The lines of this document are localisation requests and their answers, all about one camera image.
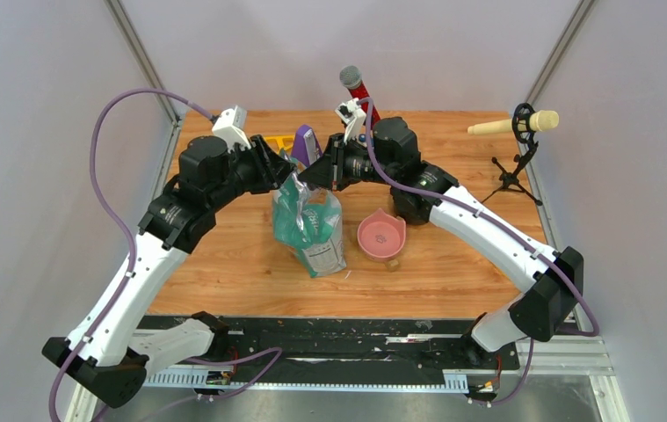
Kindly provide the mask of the green pet food bag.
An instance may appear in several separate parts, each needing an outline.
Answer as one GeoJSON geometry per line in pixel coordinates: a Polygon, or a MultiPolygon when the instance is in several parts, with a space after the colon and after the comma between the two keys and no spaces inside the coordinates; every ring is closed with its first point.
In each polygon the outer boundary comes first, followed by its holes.
{"type": "Polygon", "coordinates": [[[312,278],[345,269],[343,211],[338,198],[301,182],[303,164],[285,152],[281,157],[294,165],[294,171],[272,193],[274,238],[293,253],[312,278]]]}

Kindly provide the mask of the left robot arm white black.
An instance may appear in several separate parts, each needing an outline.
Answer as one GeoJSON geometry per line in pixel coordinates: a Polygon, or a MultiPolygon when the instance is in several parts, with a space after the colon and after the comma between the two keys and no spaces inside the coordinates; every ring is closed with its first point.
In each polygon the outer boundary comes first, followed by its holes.
{"type": "Polygon", "coordinates": [[[178,173],[149,203],[137,233],[127,236],[120,273],[79,326],[46,342],[43,355],[113,409],[167,367],[199,356],[223,361],[228,326],[205,311],[145,339],[133,334],[165,281],[215,227],[217,213],[246,193],[281,188],[295,169],[260,135],[246,149],[214,135],[191,140],[178,157],[178,173]]]}

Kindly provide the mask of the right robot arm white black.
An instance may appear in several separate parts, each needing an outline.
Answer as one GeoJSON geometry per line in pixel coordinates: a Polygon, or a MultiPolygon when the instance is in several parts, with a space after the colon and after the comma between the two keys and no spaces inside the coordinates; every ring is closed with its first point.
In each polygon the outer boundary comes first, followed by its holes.
{"type": "Polygon", "coordinates": [[[583,292],[583,255],[571,246],[557,251],[512,227],[455,177],[422,160],[417,134],[404,119],[379,120],[372,140],[369,151],[342,133],[331,135],[323,155],[300,179],[336,191],[358,182],[388,184],[396,213],[407,223],[430,223],[456,235],[513,282],[519,296],[479,316],[464,334],[466,362],[484,367],[508,343],[548,342],[560,332],[583,292]]]}

